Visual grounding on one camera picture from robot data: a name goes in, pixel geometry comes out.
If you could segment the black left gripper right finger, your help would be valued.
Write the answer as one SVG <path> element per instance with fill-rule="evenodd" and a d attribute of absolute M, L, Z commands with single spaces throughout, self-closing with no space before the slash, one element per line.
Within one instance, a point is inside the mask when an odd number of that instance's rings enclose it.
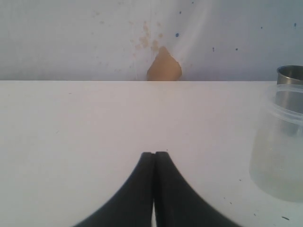
<path fill-rule="evenodd" d="M 167 152 L 155 154 L 153 195 L 158 227 L 237 226 L 192 189 Z"/>

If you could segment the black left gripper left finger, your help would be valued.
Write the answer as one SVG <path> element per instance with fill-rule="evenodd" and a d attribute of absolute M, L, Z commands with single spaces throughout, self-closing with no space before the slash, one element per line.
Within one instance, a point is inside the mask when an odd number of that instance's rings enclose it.
<path fill-rule="evenodd" d="M 143 152 L 123 186 L 78 227 L 150 227 L 155 155 Z"/>

